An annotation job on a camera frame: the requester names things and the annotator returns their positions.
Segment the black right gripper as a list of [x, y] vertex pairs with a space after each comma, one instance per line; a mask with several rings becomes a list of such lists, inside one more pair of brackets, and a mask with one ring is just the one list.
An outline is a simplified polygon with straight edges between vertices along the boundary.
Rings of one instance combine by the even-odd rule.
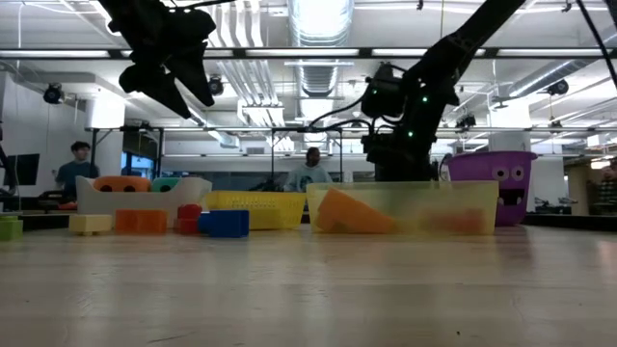
[[434, 135], [425, 138], [397, 127], [391, 133], [364, 135], [361, 143], [366, 161], [374, 165], [376, 181], [430, 181], [437, 179], [437, 169], [430, 161], [435, 140]]

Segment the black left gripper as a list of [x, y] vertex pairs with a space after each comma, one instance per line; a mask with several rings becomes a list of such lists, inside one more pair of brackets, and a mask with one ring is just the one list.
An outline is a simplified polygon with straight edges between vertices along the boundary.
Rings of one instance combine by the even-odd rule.
[[191, 113], [174, 77], [204, 106], [215, 101], [203, 66], [208, 36], [216, 24], [209, 13], [189, 7], [169, 8], [156, 0], [100, 0], [111, 17], [113, 33], [130, 46], [129, 58], [137, 65], [119, 77], [126, 93], [144, 93], [184, 119]]

